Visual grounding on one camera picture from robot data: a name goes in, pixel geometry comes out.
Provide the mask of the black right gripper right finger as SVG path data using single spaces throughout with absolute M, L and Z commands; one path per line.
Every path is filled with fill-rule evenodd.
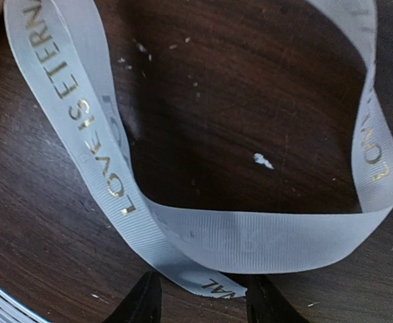
M 310 323 L 266 275 L 249 275 L 246 311 L 250 323 Z

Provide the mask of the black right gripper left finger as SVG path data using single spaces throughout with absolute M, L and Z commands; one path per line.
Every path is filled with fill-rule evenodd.
M 160 323 L 162 287 L 159 274 L 148 271 L 103 323 Z

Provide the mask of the white ribbon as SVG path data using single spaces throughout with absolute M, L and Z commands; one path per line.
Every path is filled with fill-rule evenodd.
M 230 273 L 296 273 L 336 263 L 393 209 L 393 137 L 374 89 L 376 3 L 313 6 L 352 42 L 367 69 L 351 150 L 359 213 L 206 211 L 149 200 L 134 180 L 95 3 L 4 3 L 15 61 L 93 198 L 141 258 L 195 295 L 244 296 Z

